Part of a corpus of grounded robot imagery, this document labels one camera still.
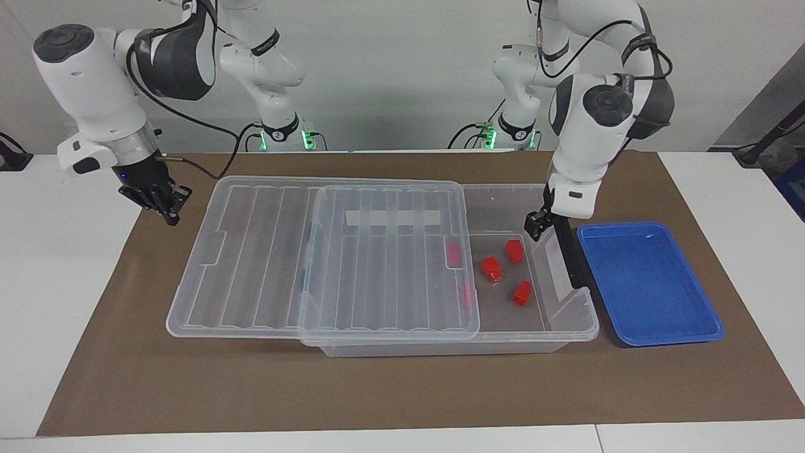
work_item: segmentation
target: blue tray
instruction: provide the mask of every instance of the blue tray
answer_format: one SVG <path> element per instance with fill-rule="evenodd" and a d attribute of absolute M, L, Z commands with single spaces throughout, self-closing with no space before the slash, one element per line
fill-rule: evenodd
<path fill-rule="evenodd" d="M 662 223 L 584 225 L 577 234 L 624 343 L 654 346 L 724 338 L 724 325 Z"/>

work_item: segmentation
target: large transparent lid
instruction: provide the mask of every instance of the large transparent lid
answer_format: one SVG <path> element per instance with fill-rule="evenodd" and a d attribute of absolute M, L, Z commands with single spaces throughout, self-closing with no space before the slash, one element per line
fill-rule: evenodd
<path fill-rule="evenodd" d="M 318 198 L 324 187 L 326 195 Z M 333 198 L 334 187 L 357 193 L 357 208 L 346 209 L 354 195 Z M 382 206 L 372 205 L 371 197 L 364 211 L 360 187 L 368 188 L 366 193 L 401 195 L 396 205 Z M 340 224 L 332 217 L 336 204 L 328 204 L 335 199 L 339 209 L 343 206 Z M 318 210 L 316 200 L 324 203 Z M 330 219 L 320 218 L 329 208 Z M 167 329 L 180 337 L 470 338 L 480 320 L 464 210 L 461 187 L 451 182 L 226 177 L 213 190 Z M 324 250 L 323 235 L 316 242 L 319 247 L 308 250 L 314 219 L 316 237 L 328 224 L 333 229 L 327 230 L 327 244 L 342 244 L 332 256 L 340 257 L 337 270 L 328 266 L 329 256 L 322 261 L 317 254 Z M 378 245 L 395 235 L 397 244 L 384 245 L 378 255 Z M 368 244 L 369 250 L 359 244 Z M 383 284 L 381 297 L 378 282 Z M 302 298 L 304 289 L 307 296 Z M 387 296 L 387 289 L 397 289 L 398 296 Z M 392 301 L 394 321 L 387 311 Z M 301 310 L 303 302 L 310 302 L 310 310 Z M 336 315 L 328 318 L 332 304 L 337 305 Z M 382 319 L 375 310 L 383 313 Z M 300 313 L 310 334 L 302 332 Z"/>
<path fill-rule="evenodd" d="M 464 191 L 453 182 L 316 194 L 300 338 L 461 341 L 478 333 Z"/>

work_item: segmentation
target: white table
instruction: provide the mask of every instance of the white table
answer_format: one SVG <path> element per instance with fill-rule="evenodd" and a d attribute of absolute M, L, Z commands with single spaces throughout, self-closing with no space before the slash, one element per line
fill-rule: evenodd
<path fill-rule="evenodd" d="M 661 157 L 803 399 L 805 224 L 730 155 Z M 54 156 L 0 173 L 0 451 L 805 451 L 799 420 L 30 438 L 137 218 L 117 187 L 111 172 L 68 179 Z"/>

